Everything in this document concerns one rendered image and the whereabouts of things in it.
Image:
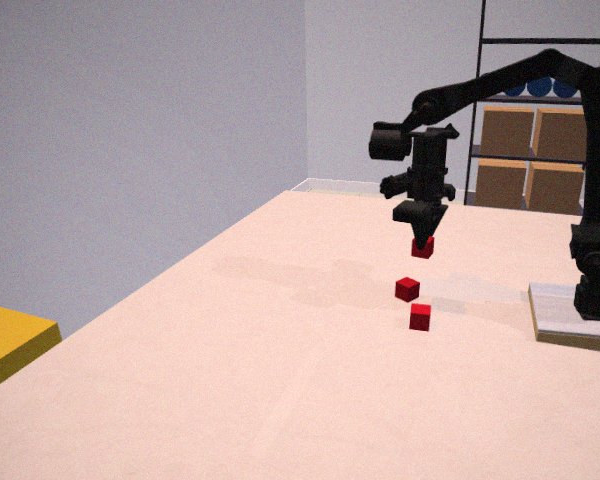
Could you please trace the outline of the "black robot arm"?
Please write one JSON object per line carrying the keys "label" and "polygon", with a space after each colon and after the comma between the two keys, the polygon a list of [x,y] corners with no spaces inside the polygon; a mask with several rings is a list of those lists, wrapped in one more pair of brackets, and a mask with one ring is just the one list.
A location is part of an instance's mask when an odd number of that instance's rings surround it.
{"label": "black robot arm", "polygon": [[423,91],[415,96],[403,123],[373,123],[369,154],[372,159],[402,162],[410,156],[414,137],[413,164],[444,165],[447,140],[455,140],[459,132],[451,123],[445,128],[428,127],[425,132],[414,129],[435,125],[471,103],[543,77],[581,92],[587,127],[584,208],[580,225],[571,224],[569,246],[571,259],[575,258],[584,274],[576,285],[575,309],[584,321],[600,321],[600,67],[548,48],[467,82]]}

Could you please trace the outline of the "red cube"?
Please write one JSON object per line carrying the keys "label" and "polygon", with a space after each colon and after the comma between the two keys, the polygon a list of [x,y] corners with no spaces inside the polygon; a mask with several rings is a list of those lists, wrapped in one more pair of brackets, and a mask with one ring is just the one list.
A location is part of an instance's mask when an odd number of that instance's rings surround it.
{"label": "red cube", "polygon": [[411,243],[411,256],[423,259],[429,259],[434,253],[434,240],[435,237],[429,236],[427,243],[423,250],[417,249],[415,239],[412,239]]}
{"label": "red cube", "polygon": [[409,329],[429,331],[431,320],[431,305],[411,304]]}
{"label": "red cube", "polygon": [[405,277],[396,281],[394,297],[410,303],[419,298],[420,282]]}

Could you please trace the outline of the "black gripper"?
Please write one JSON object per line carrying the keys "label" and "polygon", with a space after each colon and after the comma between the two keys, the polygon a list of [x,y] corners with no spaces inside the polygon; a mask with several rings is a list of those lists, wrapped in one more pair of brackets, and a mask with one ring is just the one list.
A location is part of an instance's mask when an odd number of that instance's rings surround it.
{"label": "black gripper", "polygon": [[408,175],[412,176],[413,193],[393,209],[393,220],[410,223],[416,247],[423,250],[429,236],[433,237],[449,205],[442,204],[443,197],[455,199],[456,189],[452,184],[444,184],[448,168],[440,166],[420,166],[412,163]]}

